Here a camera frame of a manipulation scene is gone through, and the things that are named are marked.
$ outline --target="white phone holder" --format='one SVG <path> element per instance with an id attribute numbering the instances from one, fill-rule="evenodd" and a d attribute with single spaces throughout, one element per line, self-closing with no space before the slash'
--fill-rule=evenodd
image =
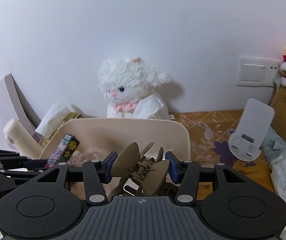
<path id="1" fill-rule="evenodd" d="M 273 118 L 274 109 L 271 106 L 250 98 L 236 131 L 229 138 L 232 154 L 245 162 L 257 159 Z"/>

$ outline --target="yellow star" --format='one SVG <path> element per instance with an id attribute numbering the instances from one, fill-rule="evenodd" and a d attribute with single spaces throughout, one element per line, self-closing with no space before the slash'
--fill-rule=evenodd
<path id="1" fill-rule="evenodd" d="M 70 144 L 68 145 L 69 149 L 74 150 L 76 148 L 76 142 L 71 141 Z"/>

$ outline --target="gray cloth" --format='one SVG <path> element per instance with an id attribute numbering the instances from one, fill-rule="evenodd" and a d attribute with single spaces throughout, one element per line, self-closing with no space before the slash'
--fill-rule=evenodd
<path id="1" fill-rule="evenodd" d="M 272 170 L 271 180 L 275 192 L 286 200 L 286 142 L 270 127 L 262 147 Z M 286 240 L 286 229 L 280 237 Z"/>

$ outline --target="crosshair logo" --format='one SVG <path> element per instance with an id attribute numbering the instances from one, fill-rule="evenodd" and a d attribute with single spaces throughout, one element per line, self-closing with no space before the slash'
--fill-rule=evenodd
<path id="1" fill-rule="evenodd" d="M 141 198 L 140 200 L 138 200 L 138 202 L 140 204 L 145 204 L 147 202 L 147 200 L 145 200 L 144 198 Z"/>

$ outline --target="pink nose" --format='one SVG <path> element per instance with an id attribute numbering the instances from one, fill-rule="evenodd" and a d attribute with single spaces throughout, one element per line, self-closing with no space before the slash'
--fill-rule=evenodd
<path id="1" fill-rule="evenodd" d="M 111 92 L 110 92 L 110 95 L 111 95 L 112 97 L 116 97 L 117 93 L 116 93 L 116 91 L 111 91 Z"/>

